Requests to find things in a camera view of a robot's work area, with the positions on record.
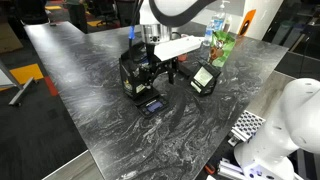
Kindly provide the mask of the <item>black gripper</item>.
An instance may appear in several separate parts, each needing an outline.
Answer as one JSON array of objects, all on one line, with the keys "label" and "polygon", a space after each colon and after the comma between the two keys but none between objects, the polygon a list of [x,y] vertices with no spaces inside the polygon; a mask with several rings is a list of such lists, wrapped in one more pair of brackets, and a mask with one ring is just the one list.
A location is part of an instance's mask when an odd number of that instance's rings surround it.
[{"label": "black gripper", "polygon": [[154,55],[155,45],[143,44],[141,52],[143,56],[139,60],[139,68],[142,71],[143,85],[147,89],[151,89],[157,77],[163,73],[167,73],[169,83],[174,83],[174,75],[177,72],[177,59],[171,58],[166,61],[161,61]]}]

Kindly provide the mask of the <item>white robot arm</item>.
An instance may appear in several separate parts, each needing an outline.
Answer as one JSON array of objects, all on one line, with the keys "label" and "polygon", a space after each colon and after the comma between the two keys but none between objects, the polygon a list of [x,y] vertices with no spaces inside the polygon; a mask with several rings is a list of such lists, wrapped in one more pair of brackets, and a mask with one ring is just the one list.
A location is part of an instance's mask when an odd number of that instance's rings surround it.
[{"label": "white robot arm", "polygon": [[139,7],[142,41],[148,50],[148,59],[167,62],[178,55],[200,47],[194,36],[173,40],[172,29],[194,19],[216,0],[141,0]]}]

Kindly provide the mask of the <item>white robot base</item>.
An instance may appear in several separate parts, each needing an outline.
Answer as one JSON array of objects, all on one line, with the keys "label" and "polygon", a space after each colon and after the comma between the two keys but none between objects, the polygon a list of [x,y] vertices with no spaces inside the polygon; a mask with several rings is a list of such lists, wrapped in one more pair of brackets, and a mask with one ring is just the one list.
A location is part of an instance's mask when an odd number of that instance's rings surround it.
[{"label": "white robot base", "polygon": [[247,180],[295,180],[288,156],[298,149],[320,153],[320,82],[289,82],[269,118],[234,156]]}]

